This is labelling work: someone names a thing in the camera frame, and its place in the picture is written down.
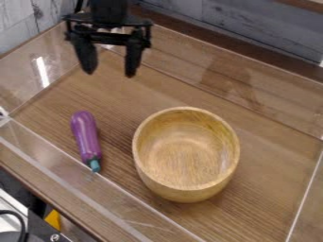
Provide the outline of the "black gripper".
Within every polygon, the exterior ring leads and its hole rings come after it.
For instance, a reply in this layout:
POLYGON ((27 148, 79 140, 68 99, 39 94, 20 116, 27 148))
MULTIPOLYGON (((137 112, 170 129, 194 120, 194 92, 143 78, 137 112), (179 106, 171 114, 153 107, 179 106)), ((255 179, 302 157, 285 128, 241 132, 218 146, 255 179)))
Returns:
POLYGON ((86 36, 98 43, 127 45, 126 75, 133 78, 142 63, 143 47, 151 48, 153 21, 131 15, 127 0, 88 0, 90 11, 75 12, 63 17, 67 25, 66 40, 71 40, 82 70, 93 75, 98 65, 98 49, 86 36), (130 34, 99 33, 101 28, 131 27, 130 34))

